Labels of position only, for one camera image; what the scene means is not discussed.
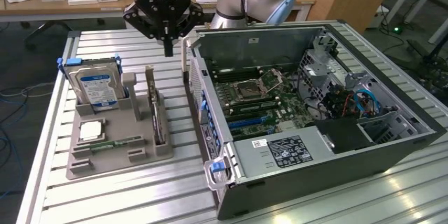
aluminum extrusion table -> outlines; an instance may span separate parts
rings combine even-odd
[[[332,23],[360,52],[448,127],[447,107],[373,49],[348,25]],[[17,223],[448,223],[448,135],[408,156],[385,173],[301,197],[239,218],[217,221],[212,192],[175,57],[135,30],[85,31],[68,38],[64,58],[123,58],[124,71],[137,72],[137,92],[145,92],[143,66],[153,65],[175,145],[172,159],[67,180],[75,93],[59,74]],[[343,48],[339,57],[360,67]]]

hard drive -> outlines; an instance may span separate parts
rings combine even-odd
[[[92,104],[95,111],[113,109],[119,99],[127,97],[121,85],[119,57],[95,60],[68,59],[59,68],[71,82],[79,104]]]

floor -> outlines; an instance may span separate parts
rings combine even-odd
[[[384,5],[392,7],[396,0],[385,0]],[[400,10],[403,15],[415,0],[408,0]],[[415,39],[423,46],[431,50],[433,45],[427,40],[437,30],[448,17],[448,10],[428,2],[413,20],[413,31],[404,30],[400,35],[401,39]],[[391,27],[400,23],[401,17],[397,15],[391,22]],[[75,30],[112,30],[125,29],[124,22],[120,18],[105,19],[105,25],[100,26],[95,19],[71,20],[67,22]],[[39,27],[41,22],[31,22],[29,29],[21,28],[19,23],[11,23],[8,28],[5,23],[0,23],[0,90],[11,87],[29,87],[39,83],[52,82],[57,74],[56,59],[61,56],[67,39],[67,31],[60,27],[52,27],[35,40],[37,46],[35,51],[27,51],[20,41],[27,34]],[[377,29],[367,30],[365,38],[380,49],[400,43],[397,39],[381,34]],[[444,47],[441,57],[448,58],[448,45]],[[408,59],[405,45],[388,51],[388,54]],[[36,89],[31,94],[47,93],[51,86]],[[21,102],[24,97],[13,97],[9,101]],[[23,120],[13,126],[5,128],[9,138],[17,146],[19,156],[23,164],[23,178],[19,180],[19,163],[13,156],[8,164],[0,169],[0,195],[4,191],[17,184],[9,196],[0,199],[0,222],[4,224],[15,223],[19,213],[25,181],[32,166],[36,145],[39,141],[41,126],[45,119],[45,113],[49,103],[49,96],[29,98],[27,104],[27,115]],[[0,102],[0,120],[15,110],[17,105]],[[0,152],[0,162],[4,160],[5,152]]]

blue pcie slot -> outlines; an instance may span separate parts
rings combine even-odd
[[[261,123],[265,122],[265,120],[267,120],[267,117],[263,116],[260,118],[248,119],[248,120],[244,120],[244,121],[229,123],[228,126],[229,126],[229,129],[241,128],[241,127],[245,127],[245,126],[261,124]]]

